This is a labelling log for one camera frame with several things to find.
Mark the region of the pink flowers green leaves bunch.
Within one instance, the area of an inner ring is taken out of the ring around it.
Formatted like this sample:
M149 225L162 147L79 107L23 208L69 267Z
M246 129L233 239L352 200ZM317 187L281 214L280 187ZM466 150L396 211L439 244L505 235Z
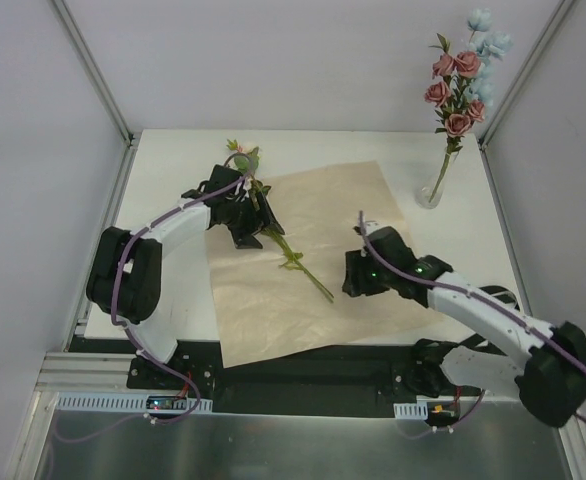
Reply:
M264 184L257 177L257 170L260 162L260 147L244 148L236 139L228 139L226 148L229 151L224 165L233 167L242 174L249 173L246 189L254 205L260 209L260 201L264 205L264 212L267 214L266 226L261 228L260 233L273 241L282 252L284 262L279 265L281 269L288 271L302 272L314 287L329 302L334 302L333 293L320 281L315 275L308 270L301 260L304 257L302 252L294 251L285 238L284 228L276 219L270 205L268 204L268 194L271 186Z

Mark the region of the peach wrapping paper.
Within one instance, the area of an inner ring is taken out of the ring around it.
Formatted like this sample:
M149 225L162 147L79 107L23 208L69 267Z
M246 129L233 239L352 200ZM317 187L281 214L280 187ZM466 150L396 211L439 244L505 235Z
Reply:
M366 218L405 233L408 225L375 162L327 166L271 178L269 203L304 271L281 248L236 249L223 227L206 234L223 363L227 367L439 323L443 315L390 291L351 298L341 290L345 254L361 247Z

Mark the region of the dusty pink rose stem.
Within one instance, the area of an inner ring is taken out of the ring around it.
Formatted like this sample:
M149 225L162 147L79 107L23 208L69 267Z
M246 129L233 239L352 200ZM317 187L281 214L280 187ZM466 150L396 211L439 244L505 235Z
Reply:
M432 48L441 54L432 64L432 84L424 93L424 101L434 107L438 121L435 133L446 137L444 149L451 146L460 153L464 137L485 120L486 106L467 98L467 89L478 72L480 60L470 50L453 54L449 39L439 33L436 36L437 43Z

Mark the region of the blue artificial flower stem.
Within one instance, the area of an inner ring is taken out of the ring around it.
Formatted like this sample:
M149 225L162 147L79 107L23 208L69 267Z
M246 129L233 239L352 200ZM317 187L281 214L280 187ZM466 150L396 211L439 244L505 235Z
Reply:
M467 89L467 98L479 100L487 108L491 108L495 91L491 81L494 74L493 63L504 60L513 46L513 39L510 34L493 29L492 14L487 8L473 9L466 24L471 32L468 48L480 60L478 72Z

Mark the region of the black printed ribbon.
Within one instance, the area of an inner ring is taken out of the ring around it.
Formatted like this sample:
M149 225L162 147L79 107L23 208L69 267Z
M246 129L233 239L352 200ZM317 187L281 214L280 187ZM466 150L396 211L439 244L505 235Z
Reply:
M482 286L480 290L486 297L485 304L498 312L520 311L516 295L506 287L500 285Z

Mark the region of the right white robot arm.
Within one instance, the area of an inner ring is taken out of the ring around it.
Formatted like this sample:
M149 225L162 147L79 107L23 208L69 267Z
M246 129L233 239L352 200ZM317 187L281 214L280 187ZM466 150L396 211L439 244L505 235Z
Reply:
M500 302L443 260L416 257L391 226L361 221L354 230L363 245L345 254L344 293L356 298L394 291L458 321L496 349L449 347L423 369L430 392L472 386L517 398L552 428L578 416L586 401L586 335L577 325L555 326Z

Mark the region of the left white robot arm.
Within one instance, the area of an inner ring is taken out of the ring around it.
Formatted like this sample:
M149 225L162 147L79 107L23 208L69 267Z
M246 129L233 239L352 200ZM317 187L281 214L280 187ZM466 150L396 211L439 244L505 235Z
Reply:
M237 249L260 249L259 234L284 232L267 189L250 186L247 173L217 164L208 179L140 229L111 226L101 233L86 296L125 331L138 354L154 360L149 375L161 388L177 387L185 369L173 357L178 340L159 310L164 260L217 225L227 228Z

